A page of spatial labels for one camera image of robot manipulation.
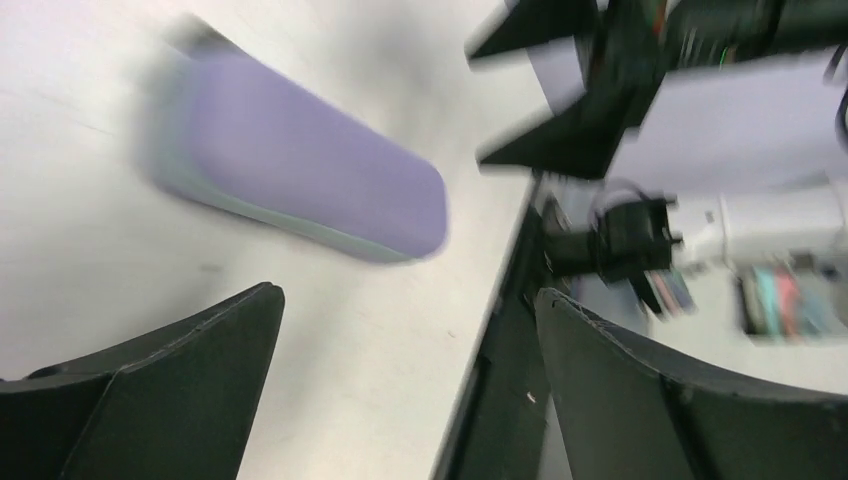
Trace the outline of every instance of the white surface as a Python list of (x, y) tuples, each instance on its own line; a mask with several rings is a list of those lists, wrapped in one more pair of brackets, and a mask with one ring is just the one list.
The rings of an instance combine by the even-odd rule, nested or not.
[(848, 183), (747, 194), (681, 195), (669, 227), (684, 244), (675, 267), (762, 262), (793, 253), (845, 253)]
[[(466, 38), (499, 5), (0, 3), (0, 377), (269, 280), (288, 301), (239, 478), (427, 478), (528, 185), (481, 176), (474, 150), (544, 105), (528, 63), (465, 63)], [(141, 180), (134, 111), (182, 12), (432, 161), (450, 195), (444, 251), (371, 267)]]
[(729, 370), (773, 382), (848, 394), (846, 339), (752, 341), (739, 328), (733, 273), (722, 267), (687, 279), (699, 311), (667, 322), (651, 315), (651, 337)]

